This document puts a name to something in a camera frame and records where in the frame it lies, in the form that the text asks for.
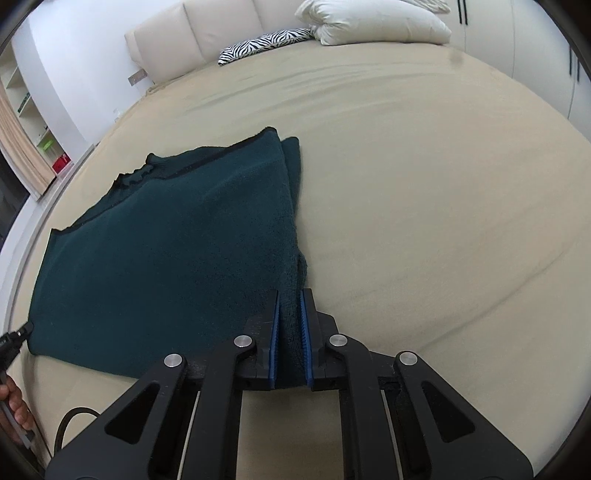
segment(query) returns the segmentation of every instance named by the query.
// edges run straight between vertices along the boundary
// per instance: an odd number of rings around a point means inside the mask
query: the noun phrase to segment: green item on shelf
[[[45,151],[47,151],[47,149],[48,149],[50,146],[52,146],[54,142],[55,142],[55,140],[53,140],[53,139],[49,140],[49,142],[47,142],[45,145],[43,145],[43,146],[41,147],[41,149],[42,149],[44,152],[45,152]]]

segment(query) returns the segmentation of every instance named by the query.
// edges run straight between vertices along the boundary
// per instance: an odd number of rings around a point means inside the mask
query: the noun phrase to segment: upholstered headboard
[[[125,34],[129,55],[154,83],[198,69],[224,48],[287,28],[305,27],[301,0],[188,0]]]

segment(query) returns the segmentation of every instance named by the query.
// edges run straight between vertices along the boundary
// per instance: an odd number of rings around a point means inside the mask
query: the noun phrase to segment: beige curtain
[[[0,144],[28,183],[40,196],[56,174],[31,143],[14,114],[6,91],[0,87]]]

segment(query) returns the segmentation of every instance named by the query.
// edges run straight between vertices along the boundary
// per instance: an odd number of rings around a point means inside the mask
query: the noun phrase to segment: white wall
[[[45,0],[21,27],[24,33],[17,33],[28,35],[36,52],[18,40],[13,48],[17,57],[38,56],[51,83],[47,90],[57,93],[83,138],[97,144],[153,85],[149,79],[129,84],[139,67],[129,57],[124,34],[175,3],[178,0]],[[17,53],[23,45],[27,48]],[[33,75],[32,70],[23,72],[27,84]],[[43,103],[39,94],[31,96]]]

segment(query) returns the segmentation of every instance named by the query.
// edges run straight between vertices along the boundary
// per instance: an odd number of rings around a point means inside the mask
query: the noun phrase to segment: bed
[[[50,229],[119,173],[268,125],[300,139],[298,240],[318,309],[372,350],[418,352],[539,471],[591,394],[591,144],[452,48],[309,41],[155,88],[55,205],[11,326],[27,319]],[[51,442],[67,410],[102,411],[133,383],[27,353],[11,374]],[[239,478],[340,478],[337,405],[305,389],[245,395]]]

